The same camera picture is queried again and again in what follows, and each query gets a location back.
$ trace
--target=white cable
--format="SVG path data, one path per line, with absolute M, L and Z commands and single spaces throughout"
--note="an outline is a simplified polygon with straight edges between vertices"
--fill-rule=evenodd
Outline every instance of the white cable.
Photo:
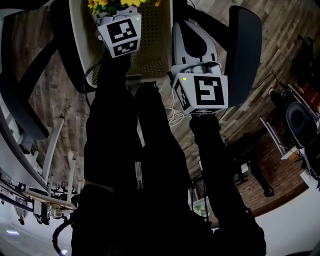
M 175 95 L 174 89 L 171 87 L 171 94 L 172 94 L 172 107 L 165 107 L 166 110 L 172 110 L 172 116 L 168 119 L 169 126 L 174 127 L 182 122 L 185 117 L 192 118 L 191 115 L 185 115 L 184 113 L 176 113 L 175 107 Z

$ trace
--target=wooden floor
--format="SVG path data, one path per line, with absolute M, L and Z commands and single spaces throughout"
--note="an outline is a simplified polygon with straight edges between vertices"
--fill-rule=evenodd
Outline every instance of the wooden floor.
M 243 6 L 262 21 L 262 54 L 260 67 L 253 86 L 259 85 L 270 73 L 275 73 L 280 81 L 293 81 L 290 74 L 292 59 L 302 48 L 298 35 L 311 37 L 315 41 L 315 53 L 320 48 L 320 9 L 314 0 L 193 0 L 197 8 L 219 19 L 224 24 L 229 23 L 229 8 L 232 5 Z M 43 7 L 35 11 L 23 11 L 15 16 L 13 29 L 13 62 L 18 79 L 20 79 L 32 60 L 47 45 L 52 38 L 48 9 Z M 225 66 L 227 53 L 217 45 L 218 60 Z M 221 135 L 231 144 L 237 142 L 244 134 L 253 135 L 261 130 L 263 124 L 259 117 L 266 119 L 275 115 L 274 106 L 268 95 L 268 89 L 274 87 L 280 91 L 275 79 L 271 76 L 263 86 L 250 93 L 246 102 L 240 106 L 229 108 L 220 120 Z M 172 95 L 169 81 L 160 86 L 163 103 L 172 106 Z M 55 182 L 67 183 L 69 177 L 69 160 L 76 159 L 74 185 L 82 180 L 84 175 L 84 145 L 86 142 L 86 121 L 89 108 L 83 95 L 77 93 L 71 84 L 59 53 L 56 52 L 49 65 L 41 75 L 32 96 L 30 104 L 39 118 L 51 132 L 59 117 L 65 118 L 57 148 L 54 154 L 51 171 Z M 194 137 L 189 128 L 189 118 L 172 128 L 172 132 L 184 150 L 187 166 L 191 177 L 200 173 L 199 152 L 193 144 Z M 42 152 L 46 151 L 48 142 L 39 142 L 39 158 L 44 160 Z M 279 155 L 271 155 L 274 161 Z M 260 166 L 263 171 L 271 169 L 269 165 Z
M 279 120 L 273 128 L 283 139 L 285 130 L 282 121 Z M 297 155 L 294 155 L 293 159 L 281 160 L 281 154 L 269 133 L 265 133 L 249 150 L 255 153 L 263 176 L 274 190 L 274 196 L 265 197 L 264 190 L 251 173 L 248 174 L 246 182 L 237 186 L 245 206 L 251 209 L 253 216 L 285 204 L 308 188 L 300 177 L 303 172 L 302 161 L 297 161 Z M 210 207 L 208 210 L 212 227 L 218 227 L 214 213 Z

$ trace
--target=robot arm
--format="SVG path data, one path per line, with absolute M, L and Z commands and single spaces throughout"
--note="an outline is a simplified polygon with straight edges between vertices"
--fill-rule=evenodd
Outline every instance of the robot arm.
M 176 65 L 195 66 L 198 63 L 201 66 L 203 62 L 216 62 L 215 39 L 227 51 L 224 75 L 228 80 L 228 107 L 233 107 L 246 100 L 254 83 L 260 65 L 262 25 L 258 16 L 240 6 L 232 6 L 229 16 L 227 27 L 208 14 L 185 6 L 173 27 L 173 56 Z M 199 26 L 186 21 L 189 18 Z M 173 78 L 185 70 L 174 67 L 171 70 Z M 201 73 L 207 74 L 208 70 L 200 70 Z

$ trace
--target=white wall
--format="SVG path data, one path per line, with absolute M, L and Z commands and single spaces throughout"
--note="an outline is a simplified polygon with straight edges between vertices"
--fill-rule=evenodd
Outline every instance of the white wall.
M 44 190 L 42 186 L 27 172 L 27 170 L 18 161 L 11 149 L 8 147 L 5 139 L 0 134 L 0 168 L 8 174 L 13 181 L 19 181 L 30 187 Z
M 6 230 L 18 231 L 19 235 L 10 235 Z M 51 242 L 40 241 L 10 224 L 0 225 L 0 250 L 5 256 L 58 255 Z
M 0 204 L 0 251 L 5 256 L 57 256 L 52 244 L 52 235 L 63 223 L 62 219 L 51 219 L 50 226 L 38 224 L 32 213 L 28 213 L 24 225 L 18 222 L 13 205 Z M 17 231 L 19 235 L 10 235 L 7 230 Z M 72 228 L 68 226 L 58 237 L 61 250 L 67 250 L 71 256 Z
M 264 230 L 267 256 L 311 251 L 320 241 L 320 192 L 308 189 L 256 222 Z

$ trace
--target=yellow flower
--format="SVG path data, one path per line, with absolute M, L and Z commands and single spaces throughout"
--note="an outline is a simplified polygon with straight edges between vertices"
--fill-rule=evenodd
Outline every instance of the yellow flower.
M 140 3 L 144 3 L 146 0 L 121 0 L 121 4 L 125 5 L 127 4 L 128 6 L 135 5 L 136 7 L 140 6 Z
M 98 0 L 89 0 L 88 6 L 92 11 L 92 15 L 94 15 L 98 9 Z
M 98 0 L 98 2 L 99 2 L 99 5 L 104 7 L 108 3 L 108 0 Z

